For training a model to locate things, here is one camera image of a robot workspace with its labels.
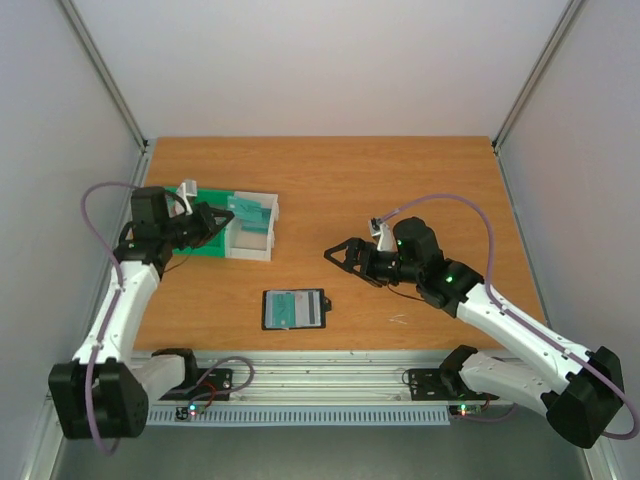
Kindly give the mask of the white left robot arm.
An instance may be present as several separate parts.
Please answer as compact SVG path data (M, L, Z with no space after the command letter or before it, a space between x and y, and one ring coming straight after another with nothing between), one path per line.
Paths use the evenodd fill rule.
M93 325L73 358L55 364L48 377L63 435L98 446L139 436L150 405L170 392L189 398L199 391L202 375L192 350L161 349L134 368L133 347L175 251L204 247L234 217L198 200L193 180L175 191L132 188L130 210L116 246L106 248L112 269Z

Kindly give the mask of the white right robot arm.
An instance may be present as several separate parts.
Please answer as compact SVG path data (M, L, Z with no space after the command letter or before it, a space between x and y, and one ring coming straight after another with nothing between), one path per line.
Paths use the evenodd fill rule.
M489 289L481 274L444 256L435 232L417 217L394 227L374 219L373 241L352 237L327 249L325 259L377 287L409 283L431 307L471 325L516 355L501 363L461 345L440 366L453 396L487 393L544 416L566 441L591 448L623 406L619 357L568 340Z

